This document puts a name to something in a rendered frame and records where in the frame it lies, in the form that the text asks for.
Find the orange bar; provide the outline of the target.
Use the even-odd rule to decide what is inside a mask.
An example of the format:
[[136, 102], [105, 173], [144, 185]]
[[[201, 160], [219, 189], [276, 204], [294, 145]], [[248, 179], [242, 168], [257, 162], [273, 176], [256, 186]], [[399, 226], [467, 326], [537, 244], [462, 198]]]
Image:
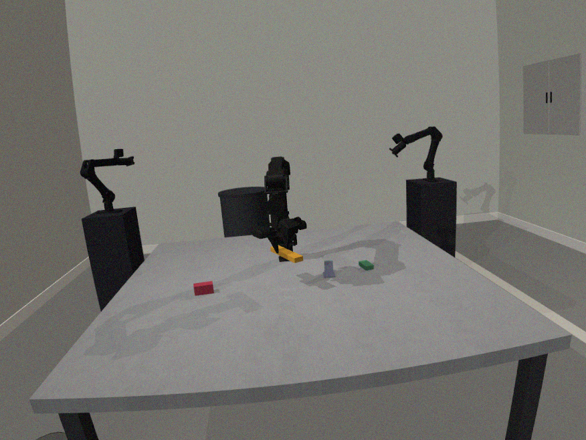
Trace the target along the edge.
[[278, 246], [278, 253], [275, 252], [273, 247], [270, 247], [270, 251], [293, 262], [293, 263], [298, 263], [300, 261], [303, 261], [303, 256], [299, 255], [293, 251], [290, 251], [289, 249], [286, 249], [284, 247]]

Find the red rectangular block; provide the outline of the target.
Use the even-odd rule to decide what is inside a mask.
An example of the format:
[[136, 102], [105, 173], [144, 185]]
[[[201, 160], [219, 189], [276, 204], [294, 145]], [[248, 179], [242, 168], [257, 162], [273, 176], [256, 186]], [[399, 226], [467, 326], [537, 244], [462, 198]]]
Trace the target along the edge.
[[193, 284], [193, 289], [196, 296], [214, 293], [212, 281]]

